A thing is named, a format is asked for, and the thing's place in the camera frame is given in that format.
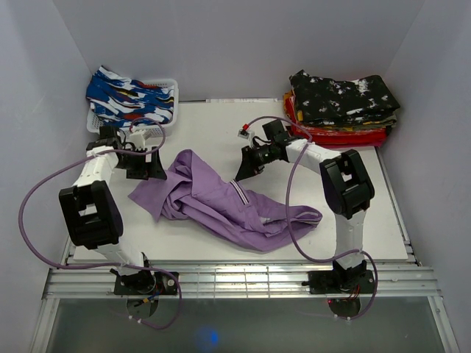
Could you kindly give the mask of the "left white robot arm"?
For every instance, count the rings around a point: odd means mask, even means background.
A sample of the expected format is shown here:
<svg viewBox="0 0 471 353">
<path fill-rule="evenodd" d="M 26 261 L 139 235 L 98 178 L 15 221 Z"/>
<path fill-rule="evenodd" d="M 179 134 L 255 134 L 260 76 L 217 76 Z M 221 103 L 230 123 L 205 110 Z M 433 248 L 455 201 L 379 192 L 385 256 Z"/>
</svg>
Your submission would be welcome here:
<svg viewBox="0 0 471 353">
<path fill-rule="evenodd" d="M 167 179 L 159 151 L 148 146 L 149 133 L 138 130 L 122 135 L 102 126 L 99 138 L 86 148 L 88 160 L 76 182 L 59 192 L 59 202 L 72 243 L 100 253 L 118 266 L 112 272 L 137 292 L 151 292 L 156 276 L 146 255 L 123 238 L 124 223 L 109 188 L 116 169 L 127 179 Z"/>
</svg>

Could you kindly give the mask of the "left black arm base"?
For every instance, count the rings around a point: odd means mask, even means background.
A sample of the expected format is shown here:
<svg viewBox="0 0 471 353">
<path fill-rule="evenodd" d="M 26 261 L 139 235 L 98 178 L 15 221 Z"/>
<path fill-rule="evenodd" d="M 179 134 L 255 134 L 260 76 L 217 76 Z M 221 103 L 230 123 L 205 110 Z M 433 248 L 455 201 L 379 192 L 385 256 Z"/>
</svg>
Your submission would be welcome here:
<svg viewBox="0 0 471 353">
<path fill-rule="evenodd" d="M 161 272 L 139 271 L 135 274 L 120 276 L 116 275 L 113 289 L 115 295 L 120 296 L 152 296 L 152 295 L 176 295 L 177 280 L 179 274 L 171 272 L 171 275 Z"/>
</svg>

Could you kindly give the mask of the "purple trousers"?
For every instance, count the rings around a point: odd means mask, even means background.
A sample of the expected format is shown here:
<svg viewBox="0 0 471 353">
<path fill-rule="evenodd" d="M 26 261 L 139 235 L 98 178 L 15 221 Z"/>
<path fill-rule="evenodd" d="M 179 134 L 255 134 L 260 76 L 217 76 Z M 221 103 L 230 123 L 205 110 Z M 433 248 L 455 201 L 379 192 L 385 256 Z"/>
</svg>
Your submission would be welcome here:
<svg viewBox="0 0 471 353">
<path fill-rule="evenodd" d="M 191 219 L 244 249 L 273 252 L 306 236 L 322 220 L 312 207 L 286 207 L 235 180 L 225 182 L 190 149 L 175 157 L 166 176 L 140 182 L 129 198 L 154 219 Z"/>
</svg>

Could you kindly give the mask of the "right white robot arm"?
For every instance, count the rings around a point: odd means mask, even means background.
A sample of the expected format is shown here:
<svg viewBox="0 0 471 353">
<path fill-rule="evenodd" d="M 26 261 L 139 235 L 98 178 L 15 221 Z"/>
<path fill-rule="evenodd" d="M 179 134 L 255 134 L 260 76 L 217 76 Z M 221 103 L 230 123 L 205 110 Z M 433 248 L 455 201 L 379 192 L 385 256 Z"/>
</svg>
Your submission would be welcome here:
<svg viewBox="0 0 471 353">
<path fill-rule="evenodd" d="M 265 165 L 276 160 L 290 163 L 293 168 L 301 165 L 320 175 L 325 201 L 335 215 L 336 249 L 328 259 L 333 266 L 332 281 L 337 290 L 349 292 L 365 275 L 366 262 L 371 258 L 363 250 L 363 233 L 375 189 L 361 155 L 353 149 L 339 152 L 318 146 L 311 135 L 294 137 L 288 133 L 284 118 L 268 116 L 266 121 L 264 144 L 256 143 L 250 124 L 238 131 L 238 136 L 249 144 L 241 150 L 236 180 L 259 175 Z"/>
</svg>

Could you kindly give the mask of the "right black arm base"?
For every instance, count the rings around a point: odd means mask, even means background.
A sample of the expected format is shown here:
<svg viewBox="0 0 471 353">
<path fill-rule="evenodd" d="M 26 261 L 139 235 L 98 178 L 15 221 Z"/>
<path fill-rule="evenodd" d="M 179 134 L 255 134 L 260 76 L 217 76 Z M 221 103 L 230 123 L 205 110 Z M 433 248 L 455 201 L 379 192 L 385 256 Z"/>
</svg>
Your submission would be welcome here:
<svg viewBox="0 0 471 353">
<path fill-rule="evenodd" d="M 334 270 L 309 271 L 308 277 L 301 282 L 301 286 L 307 287 L 310 294 L 372 294 L 376 281 L 372 271 L 365 274 L 342 279 Z"/>
</svg>

